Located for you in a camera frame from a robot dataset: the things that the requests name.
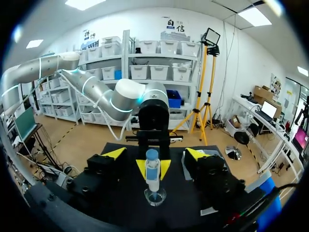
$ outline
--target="monitor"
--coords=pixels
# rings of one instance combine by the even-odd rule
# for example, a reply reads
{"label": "monitor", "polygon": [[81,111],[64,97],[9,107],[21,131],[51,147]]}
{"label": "monitor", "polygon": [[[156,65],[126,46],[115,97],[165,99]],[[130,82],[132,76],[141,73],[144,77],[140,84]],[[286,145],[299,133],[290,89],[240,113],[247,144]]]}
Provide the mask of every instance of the monitor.
{"label": "monitor", "polygon": [[25,139],[36,127],[33,110],[31,107],[23,112],[17,119],[15,119],[15,125],[20,134],[20,140],[25,141]]}
{"label": "monitor", "polygon": [[305,148],[306,143],[308,141],[308,136],[306,135],[306,132],[302,128],[298,128],[298,131],[295,134],[294,139],[292,140],[295,147],[298,149],[299,152],[302,152],[302,150]]}
{"label": "monitor", "polygon": [[262,106],[262,112],[264,112],[271,118],[274,118],[276,111],[277,111],[277,108],[275,106],[268,103],[267,101],[264,101],[263,106]]}

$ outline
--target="blue box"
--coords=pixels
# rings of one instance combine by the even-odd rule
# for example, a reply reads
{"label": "blue box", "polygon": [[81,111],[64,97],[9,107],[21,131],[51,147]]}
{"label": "blue box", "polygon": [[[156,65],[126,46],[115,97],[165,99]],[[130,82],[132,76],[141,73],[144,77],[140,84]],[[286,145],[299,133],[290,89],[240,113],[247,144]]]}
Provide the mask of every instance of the blue box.
{"label": "blue box", "polygon": [[170,108],[180,108],[182,98],[177,90],[166,90],[169,99]]}
{"label": "blue box", "polygon": [[116,70],[115,71],[115,80],[120,80],[121,79],[121,70]]}

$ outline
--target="blue test tube cap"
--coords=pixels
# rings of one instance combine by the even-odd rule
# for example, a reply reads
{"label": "blue test tube cap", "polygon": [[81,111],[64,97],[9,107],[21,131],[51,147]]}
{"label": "blue test tube cap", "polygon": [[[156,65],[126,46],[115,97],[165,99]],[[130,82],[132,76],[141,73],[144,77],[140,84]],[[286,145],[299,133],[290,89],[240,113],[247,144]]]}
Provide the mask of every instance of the blue test tube cap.
{"label": "blue test tube cap", "polygon": [[146,159],[156,160],[157,158],[159,158],[159,153],[157,150],[149,149],[148,151],[146,151]]}

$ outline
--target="cardboard box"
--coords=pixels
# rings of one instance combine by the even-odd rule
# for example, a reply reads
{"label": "cardboard box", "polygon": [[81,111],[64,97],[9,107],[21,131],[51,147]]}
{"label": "cardboard box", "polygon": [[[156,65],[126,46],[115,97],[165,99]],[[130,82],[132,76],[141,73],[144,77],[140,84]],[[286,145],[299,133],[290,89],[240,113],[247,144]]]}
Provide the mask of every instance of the cardboard box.
{"label": "cardboard box", "polygon": [[232,118],[231,118],[231,122],[232,122],[232,125],[235,127],[235,128],[240,128],[241,126],[241,123],[237,117],[237,115],[234,115]]}
{"label": "cardboard box", "polygon": [[259,103],[261,106],[263,106],[264,101],[267,101],[268,103],[272,104],[273,106],[275,106],[277,108],[276,113],[274,115],[274,118],[279,118],[281,111],[282,111],[282,107],[280,104],[276,103],[274,100],[269,100],[269,99],[265,99],[265,98],[261,98],[259,96],[254,96],[253,98],[254,100],[257,101],[257,103]]}
{"label": "cardboard box", "polygon": [[262,86],[263,89],[267,90],[267,91],[270,91],[270,88],[267,87],[267,86]]}
{"label": "cardboard box", "polygon": [[261,97],[261,98],[265,98],[265,99],[268,99],[268,100],[272,100],[274,94],[272,92],[269,92],[268,90],[266,89],[263,89],[259,86],[255,86],[254,87],[254,96],[258,96],[258,97]]}

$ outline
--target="floor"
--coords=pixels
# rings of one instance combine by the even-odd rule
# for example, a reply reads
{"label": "floor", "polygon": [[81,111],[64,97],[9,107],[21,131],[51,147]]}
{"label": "floor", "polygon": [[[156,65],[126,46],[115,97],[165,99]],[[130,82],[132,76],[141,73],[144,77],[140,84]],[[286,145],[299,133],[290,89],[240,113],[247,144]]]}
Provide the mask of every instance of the floor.
{"label": "floor", "polygon": [[[73,165],[80,171],[82,171],[87,165],[86,160],[92,155],[100,153],[107,142],[127,145],[137,144],[136,142],[126,142],[125,140],[126,135],[132,135],[131,131],[125,131],[124,138],[118,142],[110,134],[108,127],[103,125],[83,125],[81,122],[79,125],[75,125],[74,122],[61,119],[55,120],[54,118],[48,116],[36,116],[36,122],[43,124],[50,137],[50,143],[48,143],[45,139],[45,145],[49,147],[50,150],[51,147],[56,146],[53,151],[58,161],[60,163],[66,162],[69,165]],[[120,128],[113,127],[113,129],[115,134],[119,136]],[[203,142],[199,141],[200,133],[198,132],[188,134],[186,131],[178,131],[177,134],[183,135],[183,141],[171,144],[171,147],[204,145]],[[44,134],[42,131],[40,132],[40,135],[44,139]],[[225,147],[227,145],[237,145],[234,138],[227,134],[223,129],[210,130],[208,127],[206,128],[206,136],[208,145],[218,146],[235,177],[238,179],[244,179],[246,181],[246,185],[249,185],[258,179],[259,175],[257,174],[257,163],[246,146],[239,145],[239,149],[242,152],[242,159],[232,160],[225,154]],[[258,135],[257,140],[268,153],[272,152],[278,142],[276,138],[273,137],[273,134]],[[262,165],[263,161],[260,157],[261,153],[259,149],[253,143],[250,143],[249,147]],[[291,168],[286,171],[284,167],[278,174],[276,174],[275,172],[277,170],[278,169],[275,169],[272,172],[272,178],[276,186],[281,186],[293,181],[294,174]],[[281,200],[282,205],[285,204],[291,194],[292,191]]]}

